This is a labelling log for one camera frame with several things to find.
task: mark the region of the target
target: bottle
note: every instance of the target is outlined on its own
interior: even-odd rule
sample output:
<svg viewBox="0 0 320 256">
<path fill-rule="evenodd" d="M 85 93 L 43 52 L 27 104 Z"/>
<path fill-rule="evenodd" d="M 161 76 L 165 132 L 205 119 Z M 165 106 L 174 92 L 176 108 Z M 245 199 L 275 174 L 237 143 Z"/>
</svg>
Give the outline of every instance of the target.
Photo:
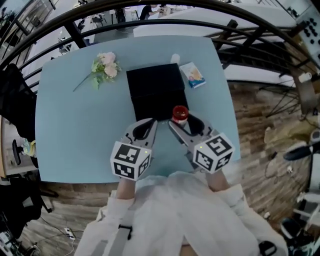
<svg viewBox="0 0 320 256">
<path fill-rule="evenodd" d="M 184 127 L 187 123 L 189 111 L 185 106 L 178 105 L 173 108 L 172 121 Z"/>
</svg>

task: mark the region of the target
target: small box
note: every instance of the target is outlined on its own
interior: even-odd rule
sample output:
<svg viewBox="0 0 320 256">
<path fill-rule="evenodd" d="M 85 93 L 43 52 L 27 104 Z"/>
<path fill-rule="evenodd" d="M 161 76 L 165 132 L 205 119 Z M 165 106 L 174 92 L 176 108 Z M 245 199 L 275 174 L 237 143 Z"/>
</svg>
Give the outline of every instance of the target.
<svg viewBox="0 0 320 256">
<path fill-rule="evenodd" d="M 206 80 L 193 62 L 180 66 L 180 70 L 185 74 L 191 88 L 194 89 L 206 83 Z"/>
</svg>

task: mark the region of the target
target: table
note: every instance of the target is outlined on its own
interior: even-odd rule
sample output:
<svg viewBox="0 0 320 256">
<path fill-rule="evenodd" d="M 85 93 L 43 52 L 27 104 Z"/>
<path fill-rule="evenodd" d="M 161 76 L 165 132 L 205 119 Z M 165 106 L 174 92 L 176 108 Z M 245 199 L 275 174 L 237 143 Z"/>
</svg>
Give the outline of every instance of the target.
<svg viewBox="0 0 320 256">
<path fill-rule="evenodd" d="M 99 91 L 91 81 L 74 88 L 91 71 L 99 53 L 114 52 L 122 72 Z M 224 132 L 234 144 L 233 160 L 240 158 L 234 107 L 221 62 L 210 38 L 195 36 L 130 37 L 91 45 L 47 62 L 37 94 L 35 137 L 42 181 L 110 183 L 110 155 L 116 140 L 136 121 L 126 71 L 169 64 L 173 54 L 180 64 L 194 62 L 207 83 L 191 89 L 185 78 L 188 106 Z M 166 122 L 160 122 L 148 175 L 192 171 L 186 149 Z"/>
</svg>

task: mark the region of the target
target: green leaf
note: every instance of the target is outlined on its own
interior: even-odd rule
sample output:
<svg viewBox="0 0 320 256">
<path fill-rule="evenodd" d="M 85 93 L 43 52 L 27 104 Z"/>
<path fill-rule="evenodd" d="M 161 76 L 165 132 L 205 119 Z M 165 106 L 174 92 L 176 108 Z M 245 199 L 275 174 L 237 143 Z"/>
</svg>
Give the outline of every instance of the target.
<svg viewBox="0 0 320 256">
<path fill-rule="evenodd" d="M 92 86 L 94 89 L 99 90 L 99 81 L 97 77 L 94 77 L 92 80 Z"/>
<path fill-rule="evenodd" d="M 96 68 L 96 72 L 97 73 L 104 73 L 105 72 L 105 65 L 103 65 L 102 63 L 98 63 L 97 68 Z"/>
<path fill-rule="evenodd" d="M 92 72 L 96 72 L 98 66 L 99 66 L 99 62 L 97 60 L 94 60 L 91 67 Z"/>
</svg>

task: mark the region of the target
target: white shirt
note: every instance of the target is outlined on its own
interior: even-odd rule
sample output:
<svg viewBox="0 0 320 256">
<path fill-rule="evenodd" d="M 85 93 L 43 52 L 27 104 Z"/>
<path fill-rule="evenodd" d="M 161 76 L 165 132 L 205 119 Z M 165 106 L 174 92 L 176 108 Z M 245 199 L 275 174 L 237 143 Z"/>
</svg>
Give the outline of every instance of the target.
<svg viewBox="0 0 320 256">
<path fill-rule="evenodd" d="M 121 219 L 134 203 L 115 194 L 87 225 L 75 256 L 91 256 L 101 240 L 107 241 L 102 255 L 108 255 Z M 212 192 L 204 174 L 178 171 L 138 181 L 135 201 L 139 207 L 123 256 L 179 256 L 183 241 L 198 256 L 258 256 L 263 241 L 275 244 L 274 256 L 288 255 L 282 236 L 249 208 L 241 185 Z"/>
</svg>

